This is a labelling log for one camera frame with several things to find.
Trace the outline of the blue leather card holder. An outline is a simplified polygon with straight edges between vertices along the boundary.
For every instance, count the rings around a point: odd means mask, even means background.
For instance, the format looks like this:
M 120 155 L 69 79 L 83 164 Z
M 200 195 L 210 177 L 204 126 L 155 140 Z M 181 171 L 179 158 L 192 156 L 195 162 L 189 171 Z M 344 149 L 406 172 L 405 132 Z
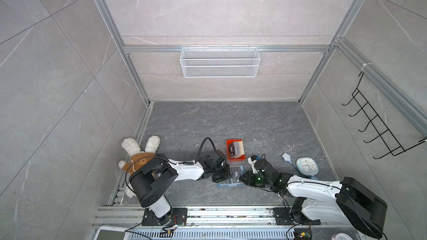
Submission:
M 230 167 L 231 177 L 218 183 L 218 188 L 244 186 L 245 184 L 240 180 L 240 177 L 245 172 L 246 170 L 243 165 Z

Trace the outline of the red plastic tray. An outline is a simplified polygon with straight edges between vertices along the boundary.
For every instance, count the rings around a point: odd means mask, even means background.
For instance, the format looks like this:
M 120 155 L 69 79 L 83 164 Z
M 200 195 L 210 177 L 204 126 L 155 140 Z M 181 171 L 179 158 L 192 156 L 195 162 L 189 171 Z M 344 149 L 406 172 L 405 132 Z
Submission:
M 227 149 L 228 149 L 228 160 L 235 161 L 243 161 L 245 157 L 245 150 L 242 140 L 234 139 L 227 140 Z

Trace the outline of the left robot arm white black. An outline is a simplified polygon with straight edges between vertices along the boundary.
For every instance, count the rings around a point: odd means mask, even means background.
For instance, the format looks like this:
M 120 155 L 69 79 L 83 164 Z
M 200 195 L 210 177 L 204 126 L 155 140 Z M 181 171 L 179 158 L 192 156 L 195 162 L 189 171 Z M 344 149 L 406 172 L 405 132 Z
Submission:
M 230 166 L 219 150 L 193 161 L 175 161 L 164 154 L 139 153 L 120 167 L 129 174 L 127 186 L 143 208 L 148 208 L 162 223 L 173 215 L 173 209 L 164 196 L 178 181 L 211 178 L 220 183 L 231 178 Z

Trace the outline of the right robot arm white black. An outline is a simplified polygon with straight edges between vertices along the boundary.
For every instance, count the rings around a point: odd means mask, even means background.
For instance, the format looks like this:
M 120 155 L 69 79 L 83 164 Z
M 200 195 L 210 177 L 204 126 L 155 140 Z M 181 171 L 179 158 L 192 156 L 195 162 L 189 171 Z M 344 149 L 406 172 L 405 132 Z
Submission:
M 281 197 L 296 199 L 288 210 L 297 224 L 333 221 L 351 224 L 371 238 L 381 239 L 388 205 L 351 177 L 342 181 L 319 181 L 278 172 L 265 158 L 252 156 L 252 169 L 240 176 L 247 186 L 267 189 Z

